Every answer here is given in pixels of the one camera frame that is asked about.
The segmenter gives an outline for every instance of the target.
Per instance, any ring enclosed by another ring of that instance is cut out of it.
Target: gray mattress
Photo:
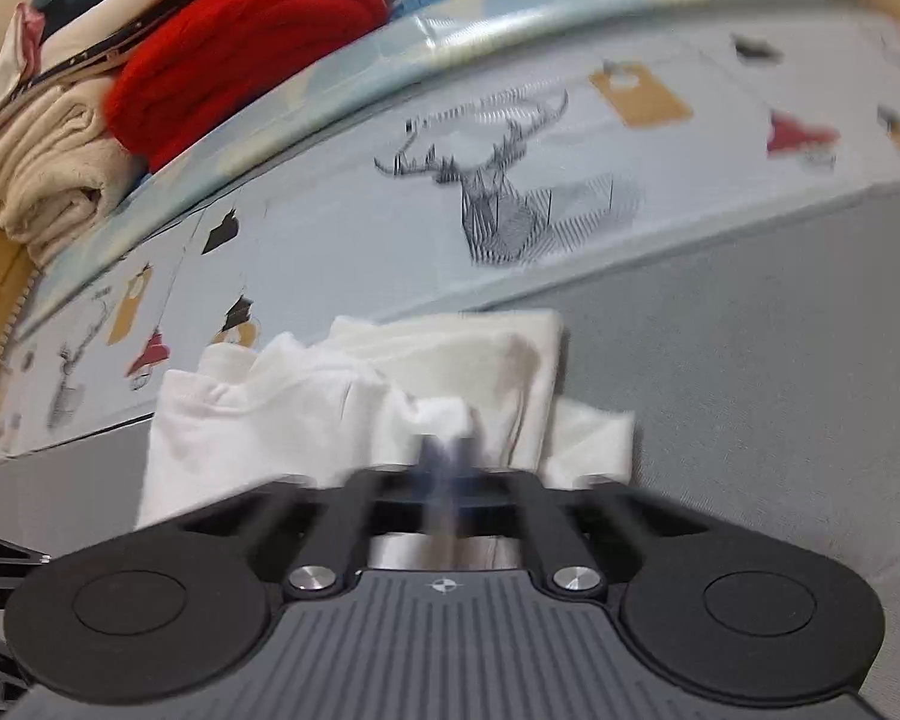
[[[634,482],[862,573],[900,718],[900,191],[500,308],[557,309],[562,386],[635,410]],[[0,466],[0,536],[59,554],[130,528],[146,423]]]

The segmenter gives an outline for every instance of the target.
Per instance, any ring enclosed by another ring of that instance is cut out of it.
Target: bolt
[[[554,584],[572,592],[592,590],[600,581],[600,574],[585,565],[568,565],[554,573]]]
[[[605,482],[616,482],[612,476],[605,473],[590,473],[586,474],[586,476],[580,476],[577,478],[576,485],[577,487],[591,487],[591,485],[602,485]]]
[[[290,572],[290,584],[298,590],[325,590],[337,575],[325,565],[301,565]]]

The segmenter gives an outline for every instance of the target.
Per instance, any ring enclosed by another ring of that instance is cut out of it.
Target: deer head print
[[[506,92],[435,117],[435,121],[470,116],[504,122],[506,131],[493,143],[491,153],[475,164],[464,165],[453,154],[437,154],[435,143],[422,159],[409,158],[407,152],[416,145],[421,132],[429,133],[429,121],[407,122],[407,140],[391,165],[379,159],[374,163],[377,170],[396,178],[431,175],[437,184],[459,184],[463,234],[474,263],[510,265],[528,261],[551,229],[550,201],[545,194],[517,191],[506,172],[527,153],[530,138],[558,122],[569,103],[567,91],[556,105],[534,100],[520,91]]]

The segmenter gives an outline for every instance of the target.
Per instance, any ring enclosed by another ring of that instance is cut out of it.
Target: red sweater
[[[197,0],[136,50],[103,112],[152,172],[259,95],[386,20],[384,0]]]

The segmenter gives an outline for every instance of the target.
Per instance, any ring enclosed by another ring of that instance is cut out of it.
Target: beige towel
[[[143,173],[108,134],[109,76],[55,86],[0,131],[0,228],[44,266],[109,214]]]

